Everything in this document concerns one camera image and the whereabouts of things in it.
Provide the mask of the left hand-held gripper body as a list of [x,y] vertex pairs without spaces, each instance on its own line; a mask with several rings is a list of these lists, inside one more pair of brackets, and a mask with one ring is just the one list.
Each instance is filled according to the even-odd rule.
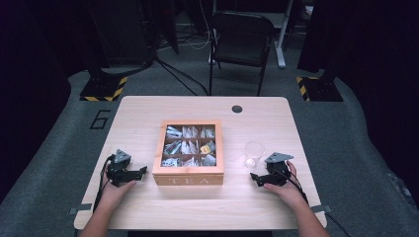
[[130,159],[131,156],[120,149],[112,156],[107,177],[114,186],[119,187],[121,184],[130,182],[129,172],[126,169]]

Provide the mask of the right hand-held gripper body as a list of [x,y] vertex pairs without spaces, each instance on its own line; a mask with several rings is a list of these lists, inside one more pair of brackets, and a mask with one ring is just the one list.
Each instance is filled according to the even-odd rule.
[[265,159],[266,169],[268,171],[267,183],[283,186],[291,176],[287,160],[293,159],[292,155],[279,152],[272,153]]

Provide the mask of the clear glass cup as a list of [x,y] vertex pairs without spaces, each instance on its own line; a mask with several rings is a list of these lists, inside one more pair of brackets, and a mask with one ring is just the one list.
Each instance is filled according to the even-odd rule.
[[265,147],[258,141],[249,141],[245,145],[245,161],[244,165],[247,168],[256,168],[260,159],[265,153]]

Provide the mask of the wooden tea box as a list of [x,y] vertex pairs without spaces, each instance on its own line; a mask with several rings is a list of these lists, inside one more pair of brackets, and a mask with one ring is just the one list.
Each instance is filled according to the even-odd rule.
[[[201,167],[162,167],[163,145],[168,125],[213,125],[215,129],[216,165]],[[158,186],[209,186],[222,185],[224,157],[220,120],[164,120],[160,127],[159,143],[152,168]]]

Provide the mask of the person's right hand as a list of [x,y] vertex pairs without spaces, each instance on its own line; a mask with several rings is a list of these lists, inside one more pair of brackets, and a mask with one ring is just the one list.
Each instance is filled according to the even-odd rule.
[[296,178],[295,166],[291,161],[288,161],[287,165],[292,173],[291,179],[281,187],[266,184],[264,188],[270,192],[273,192],[274,194],[277,194],[288,207],[294,211],[297,211],[300,207],[307,206],[307,202],[300,192],[298,180]]

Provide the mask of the person's left hand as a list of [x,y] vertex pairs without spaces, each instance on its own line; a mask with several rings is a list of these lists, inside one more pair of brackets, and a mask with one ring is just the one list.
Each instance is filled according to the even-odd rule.
[[114,186],[110,180],[105,177],[102,184],[102,196],[97,206],[98,210],[113,212],[124,196],[136,185],[136,181],[130,181],[121,187]]

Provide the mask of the pile of silver foil sachets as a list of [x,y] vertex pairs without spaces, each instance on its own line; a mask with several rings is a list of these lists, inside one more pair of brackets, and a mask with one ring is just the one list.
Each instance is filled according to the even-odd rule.
[[163,156],[161,161],[162,167],[183,167],[180,161],[183,126],[211,128],[214,132],[215,140],[215,129],[213,125],[168,125],[166,127],[165,140],[163,145]]

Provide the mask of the group of white tea bags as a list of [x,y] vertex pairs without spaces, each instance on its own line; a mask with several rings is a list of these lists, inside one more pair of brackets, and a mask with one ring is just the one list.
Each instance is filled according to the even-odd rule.
[[211,128],[183,126],[181,165],[183,167],[215,166],[216,146]]

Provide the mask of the black stand with striped base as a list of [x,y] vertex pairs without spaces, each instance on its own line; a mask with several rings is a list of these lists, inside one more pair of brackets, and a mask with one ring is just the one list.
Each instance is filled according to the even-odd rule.
[[126,76],[122,73],[110,73],[104,70],[109,64],[98,34],[98,27],[89,9],[88,0],[81,0],[81,3],[86,10],[84,17],[86,25],[83,27],[81,44],[90,79],[80,97],[91,101],[115,101],[122,92]]
[[342,102],[343,98],[334,84],[340,64],[340,54],[336,51],[320,77],[297,77],[302,98],[307,102]]

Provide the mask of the dark curtain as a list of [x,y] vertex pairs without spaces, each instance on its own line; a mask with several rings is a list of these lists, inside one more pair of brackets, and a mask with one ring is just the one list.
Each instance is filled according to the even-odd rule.
[[315,0],[298,68],[352,89],[371,142],[419,208],[419,0]]
[[0,203],[66,106],[68,78],[106,65],[88,0],[0,0]]

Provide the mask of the white desk leg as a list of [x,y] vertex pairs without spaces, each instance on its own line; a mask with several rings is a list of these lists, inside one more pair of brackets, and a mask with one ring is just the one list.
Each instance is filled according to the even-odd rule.
[[284,57],[284,40],[287,32],[289,19],[291,16],[291,10],[293,7],[293,0],[287,0],[287,9],[284,13],[279,13],[275,18],[275,27],[280,30],[278,40],[275,43],[275,50],[277,56],[277,63],[280,69],[286,68],[286,61]]

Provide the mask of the black folding chair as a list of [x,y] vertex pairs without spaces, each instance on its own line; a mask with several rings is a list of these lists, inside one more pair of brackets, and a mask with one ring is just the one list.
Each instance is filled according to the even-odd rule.
[[209,94],[212,94],[213,65],[220,63],[258,67],[260,95],[275,28],[266,17],[230,11],[216,12],[209,23]]

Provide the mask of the black equipment cabinet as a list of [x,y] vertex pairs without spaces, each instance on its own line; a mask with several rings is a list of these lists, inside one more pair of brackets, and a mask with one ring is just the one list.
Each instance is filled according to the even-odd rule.
[[87,0],[87,4],[110,65],[144,65],[152,60],[141,0]]

